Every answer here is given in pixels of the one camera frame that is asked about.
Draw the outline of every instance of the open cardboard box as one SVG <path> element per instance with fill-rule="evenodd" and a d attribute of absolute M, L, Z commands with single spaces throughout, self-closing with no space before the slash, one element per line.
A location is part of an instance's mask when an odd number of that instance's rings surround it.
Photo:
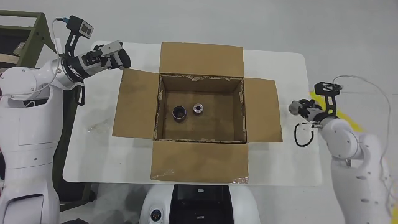
<path fill-rule="evenodd" d="M 164 42 L 159 71 L 123 71 L 113 136 L 155 140 L 152 180 L 247 183 L 247 143 L 282 142 L 275 82 L 244 78 L 243 48 L 225 45 Z"/>

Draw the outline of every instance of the table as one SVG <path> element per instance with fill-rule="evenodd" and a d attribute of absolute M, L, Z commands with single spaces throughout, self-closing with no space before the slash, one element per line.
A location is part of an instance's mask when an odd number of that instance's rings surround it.
<path fill-rule="evenodd" d="M 109 42 L 95 42 L 96 45 Z M 133 69 L 159 72 L 160 44 L 124 43 Z M 309 98 L 301 54 L 244 50 L 244 76 L 275 80 L 282 143 L 249 144 L 248 185 L 316 186 L 322 182 L 318 135 L 306 148 L 296 146 L 294 126 L 303 120 L 288 112 L 292 100 Z M 76 112 L 63 177 L 69 182 L 157 184 L 150 180 L 153 141 L 112 137 L 121 70 L 107 70 L 85 80 L 86 104 Z M 309 131 L 300 132 L 302 142 Z"/>

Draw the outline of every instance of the metal ring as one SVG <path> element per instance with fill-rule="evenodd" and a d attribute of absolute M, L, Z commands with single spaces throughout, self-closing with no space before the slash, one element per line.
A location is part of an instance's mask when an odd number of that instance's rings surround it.
<path fill-rule="evenodd" d="M 203 105 L 200 103 L 194 104 L 193 105 L 193 112 L 197 115 L 201 114 L 203 112 Z"/>
<path fill-rule="evenodd" d="M 187 117 L 187 111 L 183 106 L 176 106 L 173 109 L 173 118 L 176 122 L 184 121 L 185 117 Z"/>

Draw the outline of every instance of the yellow floor marking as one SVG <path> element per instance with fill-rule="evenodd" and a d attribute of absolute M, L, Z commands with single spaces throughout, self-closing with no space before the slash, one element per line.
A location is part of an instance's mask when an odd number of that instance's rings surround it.
<path fill-rule="evenodd" d="M 323 96 L 316 95 L 314 92 L 310 92 L 310 95 L 314 100 L 316 100 L 319 103 L 319 105 L 323 109 L 325 109 L 325 107 L 326 107 L 325 106 L 325 98 Z M 355 123 L 355 121 L 353 121 L 348 115 L 345 115 L 344 113 L 342 113 L 339 110 L 337 110 L 336 115 L 337 115 L 337 117 L 349 122 L 349 124 L 354 129 L 354 131 L 357 131 L 359 133 L 364 132 L 364 129 L 359 124 Z M 392 213 L 391 224 L 398 224 L 398 207 L 397 206 L 394 208 L 394 211 Z"/>
<path fill-rule="evenodd" d="M 394 208 L 394 211 L 392 212 L 391 224 L 398 224 L 398 207 L 397 207 L 397 205 Z"/>

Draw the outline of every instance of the floor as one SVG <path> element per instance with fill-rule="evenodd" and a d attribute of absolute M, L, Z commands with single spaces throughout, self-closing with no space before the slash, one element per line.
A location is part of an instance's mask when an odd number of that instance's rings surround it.
<path fill-rule="evenodd" d="M 42 11 L 47 20 L 74 14 L 95 27 L 77 53 L 96 40 L 158 44 L 203 42 L 245 49 L 299 52 L 311 85 L 337 75 L 360 75 L 378 84 L 398 123 L 398 0 L 0 0 L 0 9 Z M 68 32 L 56 26 L 63 41 Z M 366 131 L 386 140 L 387 105 L 377 90 L 341 79 L 338 106 Z M 398 131 L 387 153 L 398 176 Z M 252 187 L 262 223 L 342 223 L 330 179 L 330 155 L 320 144 L 324 183 L 319 187 Z M 148 185 L 101 184 L 98 200 L 61 214 L 62 221 L 135 223 Z"/>

